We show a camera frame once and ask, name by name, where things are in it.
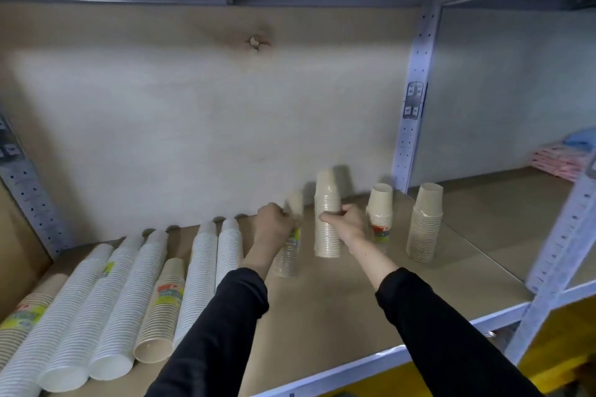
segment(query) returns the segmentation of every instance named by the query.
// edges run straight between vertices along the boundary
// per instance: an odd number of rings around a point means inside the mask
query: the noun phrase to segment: white back panel
[[[410,185],[523,167],[596,125],[596,14],[446,9]]]
[[[416,14],[3,4],[0,102],[79,243],[255,213],[322,167],[366,191]]]

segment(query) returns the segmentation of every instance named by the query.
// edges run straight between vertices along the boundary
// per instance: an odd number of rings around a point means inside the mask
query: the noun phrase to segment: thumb
[[[336,215],[335,213],[323,212],[322,214],[320,214],[319,220],[324,221],[325,223],[329,223],[332,226],[335,226],[337,223],[340,223],[343,220],[343,216]]]

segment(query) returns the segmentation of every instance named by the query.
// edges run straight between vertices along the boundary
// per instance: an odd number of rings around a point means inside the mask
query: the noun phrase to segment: person's right hand
[[[357,240],[366,239],[367,226],[362,211],[355,204],[344,204],[341,208],[346,211],[344,215],[324,212],[320,219],[333,226],[343,243],[351,248]]]

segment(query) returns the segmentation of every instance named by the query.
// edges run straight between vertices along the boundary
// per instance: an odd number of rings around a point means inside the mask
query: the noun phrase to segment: yellow lower shelf
[[[596,352],[596,296],[554,310],[544,323],[519,368],[543,393],[576,379],[575,370]],[[357,397],[385,397],[399,389],[408,397],[431,397],[413,363],[387,370],[323,394],[349,392]]]

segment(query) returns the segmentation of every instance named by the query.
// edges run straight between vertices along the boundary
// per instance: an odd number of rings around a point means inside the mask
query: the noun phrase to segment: blue fabric
[[[567,138],[565,138],[562,142],[564,145],[571,146],[585,152],[592,152],[596,147],[596,127],[575,132],[567,136]]]

